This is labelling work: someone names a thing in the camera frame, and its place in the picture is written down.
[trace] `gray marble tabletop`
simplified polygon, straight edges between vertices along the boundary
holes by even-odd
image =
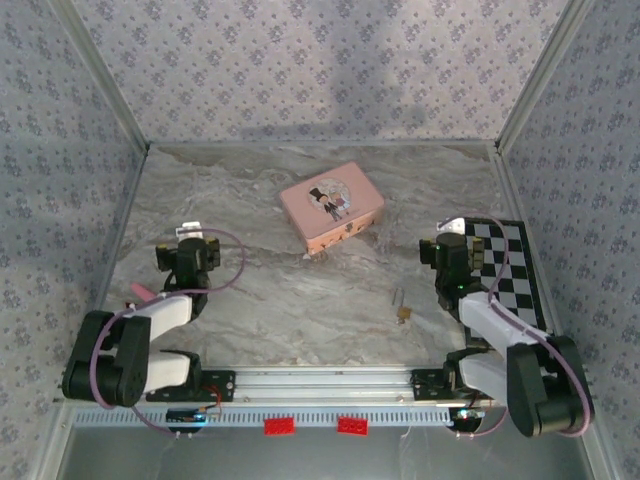
[[[437,221],[470,210],[500,214],[491,165],[476,150],[443,146],[152,147],[126,228],[105,308],[135,300],[131,282],[159,291],[166,274],[155,245],[200,221],[240,237],[247,266],[237,284],[209,296],[197,321],[157,348],[199,353],[204,365],[439,364],[463,348],[460,326],[437,305],[418,240]],[[380,225],[309,257],[278,194],[355,160],[386,199]],[[240,251],[220,237],[229,280]],[[396,324],[395,289],[411,319]]]

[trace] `cable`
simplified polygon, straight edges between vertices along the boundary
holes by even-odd
[[[218,390],[218,387],[216,387],[215,385],[208,385],[208,386],[202,387],[202,389],[209,393],[213,393],[216,396],[215,405],[209,405],[208,407],[205,407],[205,409],[209,410],[210,408],[217,407],[220,410],[218,414],[222,415],[222,395],[220,395],[220,390]]]
[[[467,407],[466,407],[466,408],[471,408],[471,407],[473,407],[473,406],[475,405],[475,403],[478,401],[478,398],[479,398],[479,397],[480,397],[480,391],[479,391],[479,390],[476,390],[476,391],[473,393],[473,398],[471,399],[471,403],[469,403],[469,405],[467,405]]]
[[[90,387],[91,387],[91,393],[92,393],[93,398],[96,401],[96,403],[98,405],[100,405],[102,408],[106,409],[106,410],[112,410],[113,408],[115,408],[115,406],[114,405],[109,405],[105,401],[105,399],[102,397],[102,395],[100,394],[100,390],[98,389],[98,380],[97,380],[96,373],[97,373],[97,367],[98,367],[98,357],[100,356],[100,348],[102,347],[102,344],[104,343],[105,339],[109,335],[109,331],[111,330],[111,327],[113,327],[113,325],[118,320],[122,319],[125,315],[128,315],[130,313],[135,312],[136,309],[150,307],[152,305],[155,305],[157,303],[162,302],[166,298],[171,298],[171,297],[175,297],[175,296],[178,296],[178,295],[185,295],[185,294],[214,293],[214,292],[219,292],[221,290],[229,288],[233,284],[235,284],[235,282],[238,280],[238,278],[240,278],[240,275],[242,275],[242,272],[244,272],[244,269],[245,269],[245,266],[246,266],[246,262],[247,262],[247,252],[246,252],[245,246],[243,245],[243,243],[240,241],[240,239],[238,237],[236,237],[232,233],[226,232],[224,230],[219,230],[219,229],[216,229],[216,228],[200,228],[200,229],[197,229],[197,230],[189,229],[189,232],[216,233],[216,234],[220,234],[220,235],[224,235],[224,236],[230,237],[240,247],[240,251],[241,251],[241,255],[242,255],[240,268],[238,269],[238,272],[234,275],[234,277],[231,280],[229,280],[227,283],[225,283],[224,285],[222,285],[220,287],[209,288],[209,289],[186,289],[186,290],[179,290],[179,291],[175,291],[175,292],[171,292],[171,293],[161,293],[159,296],[157,296],[157,297],[155,297],[155,298],[153,298],[153,299],[151,299],[149,301],[143,302],[143,303],[141,303],[140,305],[138,305],[138,306],[136,306],[134,308],[127,308],[125,310],[117,312],[116,314],[114,314],[113,317],[111,317],[109,319],[109,321],[104,325],[104,327],[100,331],[100,334],[98,335],[98,338],[96,340],[95,346],[93,347],[93,351],[91,352],[91,361],[89,362],[89,384],[90,384]],[[140,411],[138,411],[137,408],[131,407],[131,409],[132,409],[133,413],[145,425],[149,426],[150,428],[153,428],[154,430],[159,430],[159,431],[162,431],[163,433],[170,433],[171,435],[173,435],[173,433],[171,433],[169,430],[164,429],[162,427],[159,427],[159,426],[154,425],[153,423],[151,423],[146,417],[144,417],[140,413]]]
[[[504,423],[504,421],[507,418],[507,413],[508,412],[509,412],[509,409],[507,407],[505,407],[504,408],[504,412],[502,412],[502,416],[500,417],[500,420],[498,420],[496,422],[496,424],[491,428],[488,428],[488,429],[483,430],[482,432],[478,432],[478,433],[475,433],[475,432],[474,433],[456,432],[456,436],[457,437],[475,438],[475,437],[484,437],[485,435],[489,435],[490,433],[495,432],[496,430],[498,430],[502,426],[502,424]]]
[[[509,263],[509,236],[507,235],[507,230],[506,230],[505,226],[502,224],[502,222],[500,220],[498,220],[493,215],[488,215],[486,213],[469,212],[469,213],[465,213],[463,215],[456,215],[455,217],[449,217],[449,218],[445,219],[443,222],[441,222],[438,225],[438,228],[442,228],[445,225],[451,223],[456,218],[460,218],[460,217],[463,217],[463,218],[464,217],[488,218],[489,220],[494,222],[498,226],[498,228],[500,229],[500,232],[502,233],[502,238],[504,239],[504,259],[502,261],[502,266],[500,267],[500,270],[498,271],[498,275],[496,276],[495,280],[491,284],[491,287],[489,288],[489,293],[487,294],[487,299],[489,301],[489,306],[490,306],[491,310],[495,314],[497,314],[500,318],[502,318],[504,321],[506,321],[510,326],[512,326],[516,330],[522,332],[523,334],[527,335],[528,337],[532,338],[533,340],[538,342],[540,345],[542,345],[551,354],[551,356],[560,364],[562,369],[566,372],[567,376],[571,380],[571,383],[573,383],[573,386],[575,387],[576,391],[578,392],[578,397],[580,397],[580,403],[582,405],[582,411],[583,411],[583,414],[584,414],[584,419],[583,419],[583,422],[582,422],[582,426],[579,429],[577,429],[577,430],[569,430],[569,431],[562,430],[562,431],[560,431],[558,433],[560,433],[561,435],[567,436],[567,437],[580,437],[580,436],[584,435],[584,433],[589,429],[589,425],[591,424],[591,407],[589,406],[589,400],[587,398],[587,392],[585,391],[584,387],[580,383],[580,380],[578,379],[578,376],[575,374],[575,372],[573,371],[573,369],[571,368],[569,363],[564,359],[564,357],[560,354],[560,352],[558,352],[558,350],[556,350],[541,335],[538,335],[537,333],[532,332],[531,330],[529,330],[527,327],[523,327],[522,325],[520,325],[518,322],[516,322],[515,320],[510,318],[504,312],[502,312],[502,310],[500,310],[498,308],[498,306],[493,302],[493,300],[495,298],[495,292],[498,289],[498,285],[500,283],[500,280],[502,279],[502,276],[504,275],[505,270],[507,268],[507,265]]]
[[[172,432],[171,430],[161,427],[159,425],[156,425],[155,423],[151,422],[147,417],[145,417],[140,410],[138,410],[138,408],[134,405],[133,407],[131,407],[131,411],[133,412],[133,414],[138,417],[138,419],[144,423],[147,427],[149,427],[152,430],[155,430],[158,433],[161,433],[163,435],[166,435],[168,437],[177,437],[177,433]]]

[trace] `patterned wallpaper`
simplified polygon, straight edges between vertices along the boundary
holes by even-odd
[[[566,0],[74,0],[158,141],[498,136]]]
[[[640,479],[640,4],[601,0],[508,154],[561,320]]]
[[[0,478],[26,478],[139,158],[46,0],[0,9]]]

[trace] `metal frame edge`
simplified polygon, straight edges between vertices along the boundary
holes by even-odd
[[[192,426],[190,422],[167,422],[167,408],[162,405],[147,405],[140,407],[139,411],[153,420],[156,425],[161,426]],[[302,419],[303,415],[317,415],[316,418]],[[376,419],[374,415],[389,415],[388,418]],[[327,427],[333,426],[327,422],[328,415],[335,416],[357,416],[369,417],[372,427],[377,426],[452,426],[448,408],[439,408],[429,405],[374,405],[374,406],[347,406],[347,405],[316,405],[316,406],[257,406],[250,410],[242,406],[226,406],[224,412],[210,414],[214,419],[208,419],[206,428],[242,428],[261,426],[262,422],[268,418],[279,418],[282,416],[297,417],[296,424],[305,427]],[[416,416],[426,415],[427,418],[421,420]],[[116,408],[115,410],[105,410],[100,407],[90,407],[78,410],[75,417],[75,428],[95,428],[95,427],[141,427],[147,428],[128,409]]]
[[[131,215],[131,209],[133,208],[133,202],[136,198],[136,194],[138,193],[138,185],[140,185],[140,179],[142,177],[142,171],[144,170],[144,165],[147,161],[147,154],[141,154],[139,164],[136,166],[136,169],[133,172],[133,177],[131,179],[131,185],[129,189],[129,194],[125,198],[123,211],[121,215],[121,222],[118,226],[118,231],[116,232],[116,236],[114,242],[111,247],[111,253],[109,254],[109,260],[105,267],[105,275],[102,278],[102,282],[100,283],[100,287],[98,288],[98,296],[96,297],[94,308],[100,309],[104,304],[105,299],[107,298],[107,292],[109,290],[109,285],[111,284],[111,277],[113,277],[113,271],[116,267],[116,262],[118,260],[118,252],[120,251],[120,245],[122,244],[122,240],[124,239],[124,233],[127,229],[127,224],[129,223],[129,216]]]
[[[390,146],[441,146],[441,147],[478,147],[487,142],[487,139],[403,139],[403,140],[220,140],[215,142],[151,142],[151,147],[189,148],[206,147],[390,147]]]
[[[40,442],[36,454],[37,468],[29,474],[29,480],[51,480],[57,478],[71,436],[76,408],[59,403],[54,409],[46,430],[46,442]]]
[[[552,326],[553,331],[556,334],[562,334],[562,324],[559,321],[558,312],[555,308],[555,303],[551,297],[551,289],[549,282],[542,268],[542,260],[538,253],[535,240],[531,231],[531,226],[527,220],[524,205],[520,199],[517,189],[517,184],[511,168],[504,160],[502,154],[494,148],[493,152],[490,152],[492,161],[496,162],[496,167],[499,175],[499,181],[503,187],[503,191],[507,197],[510,197],[510,201],[516,208],[514,215],[518,220],[521,220],[525,224],[527,236],[529,237],[529,245],[531,248],[531,256],[533,258],[533,264],[536,276],[538,277],[538,286],[540,290],[540,301],[542,303],[543,312],[545,318],[548,321],[548,325]],[[595,405],[596,419],[591,425],[591,428],[585,435],[582,436],[582,444],[585,450],[585,455],[588,459],[589,466],[593,473],[594,478],[598,480],[619,480],[624,478],[622,469],[620,468],[620,461],[615,448],[611,442],[611,434],[607,426],[603,423],[602,417],[599,413],[599,406]]]
[[[517,208],[513,200],[513,195],[508,193],[509,187],[504,183],[504,175],[500,172],[500,156],[498,155],[496,146],[493,143],[487,142],[485,144],[485,147],[487,149],[487,157],[489,158],[491,170],[493,171],[496,182],[498,183],[500,194],[502,195],[501,200],[503,203],[503,207],[505,208],[509,218],[513,220],[519,220]]]
[[[129,139],[131,145],[140,152],[147,152],[147,142],[122,92],[116,85],[109,68],[100,51],[93,43],[91,35],[78,14],[72,0],[49,0],[62,27],[69,35],[71,44],[75,46],[91,73],[93,80],[111,107],[120,127]]]
[[[498,135],[500,154],[506,154],[513,146],[594,3],[595,0],[569,0],[567,3]]]

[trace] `top hat figure illustration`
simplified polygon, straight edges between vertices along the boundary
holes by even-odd
[[[309,199],[315,208],[331,215],[334,222],[342,220],[341,212],[349,214],[347,211],[351,206],[349,189],[339,180],[332,178],[319,180],[309,189]]]

